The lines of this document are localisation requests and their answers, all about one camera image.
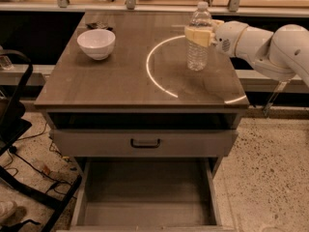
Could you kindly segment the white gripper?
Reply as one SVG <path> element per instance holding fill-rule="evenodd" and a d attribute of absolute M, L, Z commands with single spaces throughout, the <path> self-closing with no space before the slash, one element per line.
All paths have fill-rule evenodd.
<path fill-rule="evenodd" d="M 213 19 L 211 23 L 218 26 L 215 30 L 216 50 L 228 56 L 236 56 L 239 39 L 248 24 L 239 21 L 224 22 L 219 19 Z M 210 27 L 186 26 L 184 34 L 190 42 L 203 47 L 210 46 L 214 41 L 214 33 Z"/>

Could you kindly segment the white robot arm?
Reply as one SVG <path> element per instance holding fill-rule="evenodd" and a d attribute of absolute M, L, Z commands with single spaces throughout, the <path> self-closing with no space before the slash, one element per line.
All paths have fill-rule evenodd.
<path fill-rule="evenodd" d="M 244 60 L 256 72 L 277 81 L 295 75 L 309 86 L 309 31 L 296 24 L 275 32 L 252 27 L 239 21 L 213 20 L 211 26 L 185 26 L 185 37 L 229 57 Z"/>

